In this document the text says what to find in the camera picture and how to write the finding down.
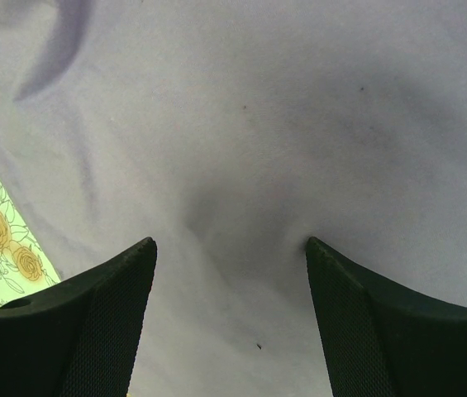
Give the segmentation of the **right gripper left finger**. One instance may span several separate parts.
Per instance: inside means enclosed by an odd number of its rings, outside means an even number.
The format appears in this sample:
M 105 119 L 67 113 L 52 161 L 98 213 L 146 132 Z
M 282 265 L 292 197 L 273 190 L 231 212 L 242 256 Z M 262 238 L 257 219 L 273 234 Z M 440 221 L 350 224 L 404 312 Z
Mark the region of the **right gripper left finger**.
M 156 259 L 147 237 L 0 307 L 0 396 L 125 396 Z

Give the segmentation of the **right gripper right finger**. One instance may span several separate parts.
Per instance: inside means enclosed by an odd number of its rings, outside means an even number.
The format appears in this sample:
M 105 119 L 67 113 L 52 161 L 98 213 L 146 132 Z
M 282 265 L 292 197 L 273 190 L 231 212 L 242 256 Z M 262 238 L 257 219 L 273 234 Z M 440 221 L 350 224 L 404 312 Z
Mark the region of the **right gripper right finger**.
M 310 237 L 307 275 L 334 396 L 467 396 L 467 308 Z

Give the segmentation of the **purple t shirt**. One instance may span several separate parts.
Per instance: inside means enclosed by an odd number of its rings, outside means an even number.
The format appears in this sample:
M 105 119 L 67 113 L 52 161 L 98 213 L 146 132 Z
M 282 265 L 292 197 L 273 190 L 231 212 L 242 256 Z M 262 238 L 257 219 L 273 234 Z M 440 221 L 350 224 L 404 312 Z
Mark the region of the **purple t shirt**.
M 0 1 L 0 180 L 61 276 L 144 237 L 134 396 L 328 396 L 304 245 L 467 307 L 467 1 Z

